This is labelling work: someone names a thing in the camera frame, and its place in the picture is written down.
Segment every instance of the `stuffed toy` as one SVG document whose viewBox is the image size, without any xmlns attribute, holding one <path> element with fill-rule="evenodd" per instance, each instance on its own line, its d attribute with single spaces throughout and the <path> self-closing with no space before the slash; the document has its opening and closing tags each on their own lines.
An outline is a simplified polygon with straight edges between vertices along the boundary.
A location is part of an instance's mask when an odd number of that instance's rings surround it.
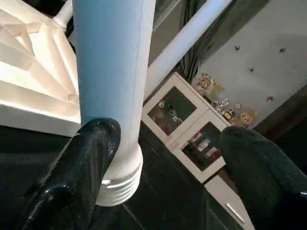
<svg viewBox="0 0 307 230">
<path fill-rule="evenodd" d="M 231 118 L 229 121 L 233 126 L 248 128 L 255 123 L 259 112 L 257 109 L 242 110 L 237 117 Z"/>
<path fill-rule="evenodd" d="M 216 85 L 214 79 L 208 74 L 201 74 L 199 82 L 195 85 L 195 90 L 201 95 L 206 94 L 206 90 L 212 89 Z"/>
</svg>

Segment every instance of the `figurine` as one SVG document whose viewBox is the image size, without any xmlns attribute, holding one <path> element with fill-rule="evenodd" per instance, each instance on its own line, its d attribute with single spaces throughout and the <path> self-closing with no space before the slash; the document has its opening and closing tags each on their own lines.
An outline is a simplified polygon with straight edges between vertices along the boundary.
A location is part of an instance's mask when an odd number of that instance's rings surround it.
<svg viewBox="0 0 307 230">
<path fill-rule="evenodd" d="M 233 126 L 248 128 L 255 123 L 258 114 L 257 109 L 245 109 L 239 113 L 238 117 L 231 118 L 229 122 Z"/>
<path fill-rule="evenodd" d="M 165 101 L 164 101 L 164 100 L 159 101 L 158 106 L 159 106 L 161 109 L 164 108 L 164 106 L 165 106 Z"/>
</svg>

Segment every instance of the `glass cabinet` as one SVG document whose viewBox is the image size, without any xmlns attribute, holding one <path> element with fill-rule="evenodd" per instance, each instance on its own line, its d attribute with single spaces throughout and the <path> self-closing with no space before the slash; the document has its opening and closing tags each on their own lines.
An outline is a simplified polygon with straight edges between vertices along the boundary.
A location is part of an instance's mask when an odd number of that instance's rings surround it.
<svg viewBox="0 0 307 230">
<path fill-rule="evenodd" d="M 219 141 L 226 127 L 227 124 L 209 110 L 169 147 L 201 183 L 225 165 Z"/>
<path fill-rule="evenodd" d="M 142 121 L 168 147 L 208 109 L 174 74 L 143 107 Z"/>
</svg>

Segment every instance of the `wall decoration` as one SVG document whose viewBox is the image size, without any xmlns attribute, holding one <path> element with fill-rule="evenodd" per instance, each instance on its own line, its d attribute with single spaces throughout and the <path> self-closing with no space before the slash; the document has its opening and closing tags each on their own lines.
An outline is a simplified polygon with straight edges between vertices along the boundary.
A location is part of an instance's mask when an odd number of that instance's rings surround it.
<svg viewBox="0 0 307 230">
<path fill-rule="evenodd" d="M 238 114 L 237 117 L 233 117 L 230 120 L 230 123 L 233 126 L 248 128 L 255 123 L 258 114 L 259 112 L 257 109 L 244 109 Z"/>
<path fill-rule="evenodd" d="M 286 51 L 287 51 L 287 48 L 286 48 L 286 47 L 281 48 L 281 49 L 279 50 L 280 53 L 285 53 Z"/>
<path fill-rule="evenodd" d="M 272 94 L 270 94 L 267 99 L 266 99 L 266 102 L 274 102 L 274 96 Z"/>
</svg>

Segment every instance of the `white column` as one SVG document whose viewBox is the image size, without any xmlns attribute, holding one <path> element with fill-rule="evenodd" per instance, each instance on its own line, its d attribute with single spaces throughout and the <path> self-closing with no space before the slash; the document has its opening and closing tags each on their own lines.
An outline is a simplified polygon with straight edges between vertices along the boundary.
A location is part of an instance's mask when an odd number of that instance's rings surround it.
<svg viewBox="0 0 307 230">
<path fill-rule="evenodd" d="M 67 0 L 58 14 L 52 18 L 52 20 L 60 26 L 63 30 L 66 30 L 67 23 L 72 17 L 72 0 Z"/>
<path fill-rule="evenodd" d="M 207 0 L 147 71 L 146 99 L 232 0 Z"/>
<path fill-rule="evenodd" d="M 142 113 L 155 0 L 74 0 L 82 124 L 110 117 L 121 127 L 119 150 L 97 204 L 114 206 L 136 191 Z"/>
</svg>

